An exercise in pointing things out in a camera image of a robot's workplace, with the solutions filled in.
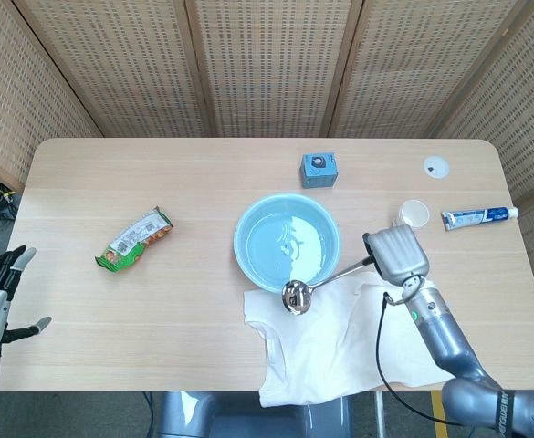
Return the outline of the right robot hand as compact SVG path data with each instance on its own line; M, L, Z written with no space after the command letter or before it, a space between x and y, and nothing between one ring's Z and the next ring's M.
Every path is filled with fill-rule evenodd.
M384 281L401 286L409 278L428 275L430 265L427 255L409 225L365 233L362 239Z

